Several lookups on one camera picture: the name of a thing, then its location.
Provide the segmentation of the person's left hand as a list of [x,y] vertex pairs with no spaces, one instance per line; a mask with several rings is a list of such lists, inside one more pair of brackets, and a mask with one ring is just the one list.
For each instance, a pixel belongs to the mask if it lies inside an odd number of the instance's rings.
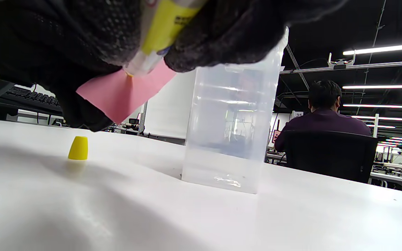
[[101,110],[77,94],[79,84],[58,84],[50,88],[60,104],[67,124],[72,128],[86,129],[91,132],[104,131],[113,124]]

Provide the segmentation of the person's right hand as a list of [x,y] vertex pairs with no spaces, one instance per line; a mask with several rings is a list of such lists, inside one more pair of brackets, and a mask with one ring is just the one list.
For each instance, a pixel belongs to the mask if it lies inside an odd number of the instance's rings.
[[[139,49],[140,0],[0,0],[0,76],[52,86],[52,75],[113,73]],[[345,0],[209,0],[164,62],[177,73],[261,61],[287,26],[316,21]]]

